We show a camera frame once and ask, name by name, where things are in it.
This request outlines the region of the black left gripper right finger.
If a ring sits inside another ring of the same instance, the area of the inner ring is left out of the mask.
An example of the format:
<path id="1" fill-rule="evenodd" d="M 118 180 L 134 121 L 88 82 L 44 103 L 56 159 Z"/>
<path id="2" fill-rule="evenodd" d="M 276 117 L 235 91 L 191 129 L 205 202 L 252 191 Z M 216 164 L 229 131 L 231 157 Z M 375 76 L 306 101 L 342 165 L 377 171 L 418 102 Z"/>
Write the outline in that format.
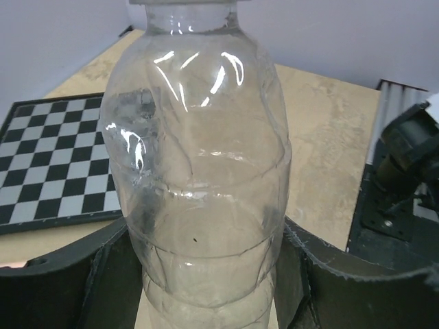
<path id="1" fill-rule="evenodd" d="M 438 265 L 399 273 L 286 219 L 274 302 L 279 328 L 437 328 Z"/>

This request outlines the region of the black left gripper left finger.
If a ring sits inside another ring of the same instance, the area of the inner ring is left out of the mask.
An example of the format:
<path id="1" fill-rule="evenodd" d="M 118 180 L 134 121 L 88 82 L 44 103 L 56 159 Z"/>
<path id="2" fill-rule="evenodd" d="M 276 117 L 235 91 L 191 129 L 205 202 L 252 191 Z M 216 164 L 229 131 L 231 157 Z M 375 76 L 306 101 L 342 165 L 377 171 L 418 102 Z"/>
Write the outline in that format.
<path id="1" fill-rule="evenodd" d="M 31 259 L 1 268 L 2 328 L 133 328 L 141 264 L 124 219 Z"/>

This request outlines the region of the clear plastic bottle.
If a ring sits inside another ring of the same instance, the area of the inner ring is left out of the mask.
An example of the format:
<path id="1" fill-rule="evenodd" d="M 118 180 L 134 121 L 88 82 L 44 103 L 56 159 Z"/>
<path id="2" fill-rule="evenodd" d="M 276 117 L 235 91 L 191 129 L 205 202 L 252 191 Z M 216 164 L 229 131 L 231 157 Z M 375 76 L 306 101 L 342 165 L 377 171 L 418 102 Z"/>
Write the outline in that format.
<path id="1" fill-rule="evenodd" d="M 144 5 L 100 120 L 153 328 L 267 328 L 292 146 L 237 2 Z"/>

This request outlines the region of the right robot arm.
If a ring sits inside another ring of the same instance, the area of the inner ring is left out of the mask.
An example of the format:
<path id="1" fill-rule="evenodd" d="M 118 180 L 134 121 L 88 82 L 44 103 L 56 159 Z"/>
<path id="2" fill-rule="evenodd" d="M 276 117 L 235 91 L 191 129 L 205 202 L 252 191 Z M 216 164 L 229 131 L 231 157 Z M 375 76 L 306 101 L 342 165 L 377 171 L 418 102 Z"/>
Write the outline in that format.
<path id="1" fill-rule="evenodd" d="M 393 215 L 425 184 L 427 205 L 438 212 L 438 106 L 432 100 L 417 103 L 382 131 L 387 154 L 375 174 L 375 186 L 385 193 L 379 207 Z"/>

